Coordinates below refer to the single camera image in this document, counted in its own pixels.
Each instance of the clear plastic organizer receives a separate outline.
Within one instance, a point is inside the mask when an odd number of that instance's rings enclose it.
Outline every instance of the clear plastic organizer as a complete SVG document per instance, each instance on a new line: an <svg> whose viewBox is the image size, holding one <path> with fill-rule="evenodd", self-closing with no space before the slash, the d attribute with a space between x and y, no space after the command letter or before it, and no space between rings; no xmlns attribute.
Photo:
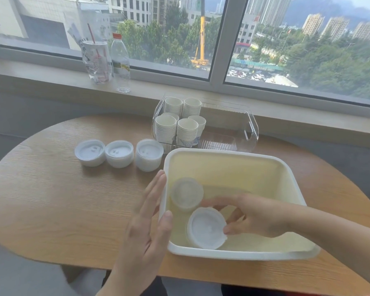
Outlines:
<svg viewBox="0 0 370 296"><path fill-rule="evenodd" d="M164 113L164 101L168 97L176 97L182 101L192 98L192 96L179 94L164 94L153 114L152 136L154 139L156 139L155 118ZM258 142L259 128L249 107L213 99L197 99L202 102L200 116L204 117L207 123L198 145L190 148L247 153L253 151ZM177 145L176 137L172 144L162 144L166 154L174 149L184 147Z"/></svg>

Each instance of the right hand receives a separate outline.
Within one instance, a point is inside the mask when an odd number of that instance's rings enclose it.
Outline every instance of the right hand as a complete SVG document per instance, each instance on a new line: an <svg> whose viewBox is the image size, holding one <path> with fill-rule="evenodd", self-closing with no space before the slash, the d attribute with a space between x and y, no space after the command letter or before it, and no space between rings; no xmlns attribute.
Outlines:
<svg viewBox="0 0 370 296"><path fill-rule="evenodd" d="M218 196L202 201L202 207L214 207L221 210L226 206L236 209L226 220L223 228L226 235L242 233L258 234L274 238L289 232L289 217L294 204L260 197L254 194Z"/></svg>

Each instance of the green roof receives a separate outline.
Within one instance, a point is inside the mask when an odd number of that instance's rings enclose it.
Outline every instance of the green roof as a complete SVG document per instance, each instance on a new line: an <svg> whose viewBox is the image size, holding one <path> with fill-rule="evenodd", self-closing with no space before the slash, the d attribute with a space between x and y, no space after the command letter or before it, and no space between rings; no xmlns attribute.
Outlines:
<svg viewBox="0 0 370 296"><path fill-rule="evenodd" d="M284 68L282 66L277 66L277 65L270 65L266 63L260 63L260 62L253 62L253 61L248 61L248 60L240 60L240 59L232 59L231 65L233 64L242 64L242 65L247 65L247 67L250 68L257 68L261 70L271 70L271 71L283 71Z"/></svg>

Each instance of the glass pane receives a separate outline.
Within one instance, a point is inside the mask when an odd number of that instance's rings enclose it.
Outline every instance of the glass pane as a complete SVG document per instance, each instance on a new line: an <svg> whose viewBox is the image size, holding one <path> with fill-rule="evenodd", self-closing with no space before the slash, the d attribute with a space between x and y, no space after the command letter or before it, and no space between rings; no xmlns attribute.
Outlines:
<svg viewBox="0 0 370 296"><path fill-rule="evenodd" d="M80 57L72 24L85 37L86 13L111 13L117 18L107 28L122 34L132 66L207 79L224 7L225 0L0 0L0 45Z"/></svg>
<svg viewBox="0 0 370 296"><path fill-rule="evenodd" d="M370 0L248 0L225 82L370 105Z"/></svg>

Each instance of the left hand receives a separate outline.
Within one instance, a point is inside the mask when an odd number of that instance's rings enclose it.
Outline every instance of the left hand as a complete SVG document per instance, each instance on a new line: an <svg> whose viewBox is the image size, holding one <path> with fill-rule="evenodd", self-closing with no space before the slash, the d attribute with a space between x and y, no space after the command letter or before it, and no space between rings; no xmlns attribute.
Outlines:
<svg viewBox="0 0 370 296"><path fill-rule="evenodd" d="M166 254L173 222L173 214L165 212L151 239L151 219L158 211L158 199L166 181L164 171L160 170L145 189L127 226L111 275L98 295L139 296L155 279Z"/></svg>

